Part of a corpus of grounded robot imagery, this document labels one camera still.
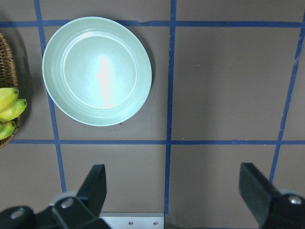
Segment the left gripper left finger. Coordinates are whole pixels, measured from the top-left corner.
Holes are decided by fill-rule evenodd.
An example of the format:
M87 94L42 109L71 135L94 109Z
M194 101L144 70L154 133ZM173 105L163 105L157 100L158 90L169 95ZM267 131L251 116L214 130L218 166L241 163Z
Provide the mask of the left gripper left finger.
M87 177L78 190L76 197L98 217L106 198L105 165L93 165Z

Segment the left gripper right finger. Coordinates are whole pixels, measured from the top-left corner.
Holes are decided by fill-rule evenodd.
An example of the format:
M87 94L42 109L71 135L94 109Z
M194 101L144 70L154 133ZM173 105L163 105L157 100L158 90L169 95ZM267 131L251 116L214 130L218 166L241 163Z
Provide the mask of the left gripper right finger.
M240 164L239 193L260 227L280 198L280 192L252 163Z

